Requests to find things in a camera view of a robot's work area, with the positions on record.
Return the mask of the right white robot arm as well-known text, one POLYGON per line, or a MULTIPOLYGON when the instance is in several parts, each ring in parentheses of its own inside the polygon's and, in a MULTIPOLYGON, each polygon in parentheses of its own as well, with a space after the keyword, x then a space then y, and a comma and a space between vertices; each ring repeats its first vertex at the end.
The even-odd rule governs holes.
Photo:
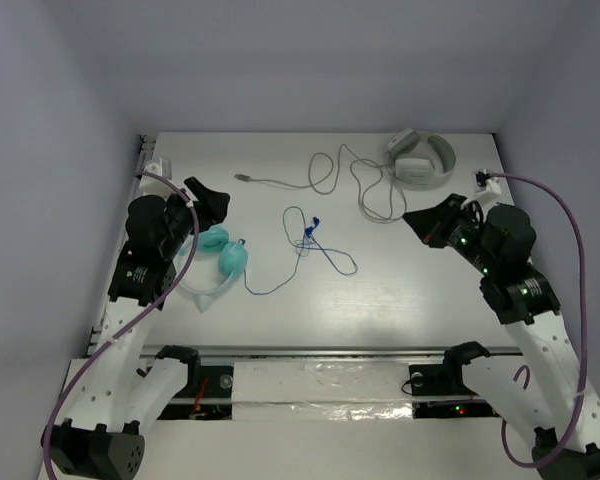
POLYGON ((480 291, 524 357, 544 399, 535 401, 500 372, 476 341, 446 350, 439 379, 450 391, 484 399, 530 449, 526 467, 544 479, 600 479, 600 398, 581 369, 560 303, 529 257, 536 232, 521 209, 451 194, 407 212, 404 221, 429 248, 450 247, 482 276, 480 291))

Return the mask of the teal cat-ear headphones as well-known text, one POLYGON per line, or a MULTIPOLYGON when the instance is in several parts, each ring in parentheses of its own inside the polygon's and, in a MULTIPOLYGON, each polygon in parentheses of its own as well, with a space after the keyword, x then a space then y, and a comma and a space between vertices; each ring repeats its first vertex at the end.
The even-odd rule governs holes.
POLYGON ((191 297, 198 311, 204 314, 243 275, 248 263, 248 252, 244 239, 232 241, 228 231, 219 225, 199 234, 196 252, 217 254, 217 269, 224 277, 218 286, 210 290, 197 289, 185 278, 180 281, 178 287, 191 297))

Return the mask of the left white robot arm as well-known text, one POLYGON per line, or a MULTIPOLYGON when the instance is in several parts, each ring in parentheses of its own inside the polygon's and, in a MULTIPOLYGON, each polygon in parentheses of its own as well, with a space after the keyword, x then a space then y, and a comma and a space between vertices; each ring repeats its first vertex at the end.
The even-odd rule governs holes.
POLYGON ((138 362, 155 310, 187 270, 174 259, 185 241, 221 224, 230 196, 189 177, 183 187, 155 175, 169 196, 143 194, 130 202, 126 239, 108 287, 110 318, 94 353, 68 381, 41 437, 48 478, 133 479, 142 463, 145 435, 178 393, 202 382, 197 350, 167 345, 140 377, 138 362))

